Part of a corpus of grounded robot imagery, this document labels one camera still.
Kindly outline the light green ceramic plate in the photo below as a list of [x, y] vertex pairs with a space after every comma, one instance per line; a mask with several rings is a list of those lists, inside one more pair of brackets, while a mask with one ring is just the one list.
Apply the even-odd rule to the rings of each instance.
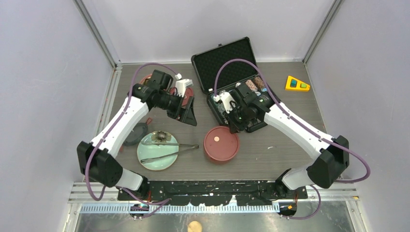
[[167, 143], [155, 143], [151, 140], [152, 133], [146, 135], [138, 144], [137, 158], [147, 169], [161, 171], [169, 168], [177, 159], [179, 147], [172, 136]]

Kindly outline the red lunch box with food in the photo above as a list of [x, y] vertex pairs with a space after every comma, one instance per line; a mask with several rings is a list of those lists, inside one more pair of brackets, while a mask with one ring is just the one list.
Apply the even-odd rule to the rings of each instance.
[[153, 87], [154, 87], [154, 82], [151, 80], [152, 79], [152, 73], [145, 76], [141, 81], [140, 81], [140, 87], [137, 89], [140, 92], [143, 93], [148, 93], [152, 92]]

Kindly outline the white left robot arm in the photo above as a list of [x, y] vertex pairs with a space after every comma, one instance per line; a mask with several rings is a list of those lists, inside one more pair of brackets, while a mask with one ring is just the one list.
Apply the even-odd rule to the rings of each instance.
[[108, 125], [90, 142], [80, 142], [77, 156], [82, 174], [107, 187], [130, 190], [137, 200], [148, 194], [147, 178], [123, 168], [116, 156], [126, 137], [152, 108], [166, 111], [167, 116], [179, 122], [196, 126], [193, 96], [186, 96], [192, 80], [176, 75], [176, 81], [165, 72], [154, 70], [145, 84], [131, 87], [122, 107]]

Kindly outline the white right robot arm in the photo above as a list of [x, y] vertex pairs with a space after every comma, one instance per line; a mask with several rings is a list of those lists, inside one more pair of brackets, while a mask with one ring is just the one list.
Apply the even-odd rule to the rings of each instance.
[[243, 131], [251, 120], [259, 119], [288, 136], [311, 157], [308, 164], [287, 169], [275, 180], [276, 192], [282, 198], [289, 198], [306, 185], [327, 189], [349, 165], [346, 138], [334, 138], [316, 129], [268, 92], [257, 95], [246, 84], [240, 84], [214, 95], [212, 100], [223, 104], [231, 133]]

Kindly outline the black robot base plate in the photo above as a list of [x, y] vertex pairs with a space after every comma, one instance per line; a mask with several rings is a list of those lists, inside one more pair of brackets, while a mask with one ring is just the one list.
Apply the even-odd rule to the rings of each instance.
[[168, 200], [173, 206], [225, 206], [235, 200], [238, 206], [269, 205], [276, 200], [303, 200], [305, 187], [286, 190], [268, 180], [224, 181], [148, 181], [139, 190], [121, 189], [118, 200], [141, 199], [151, 202]]

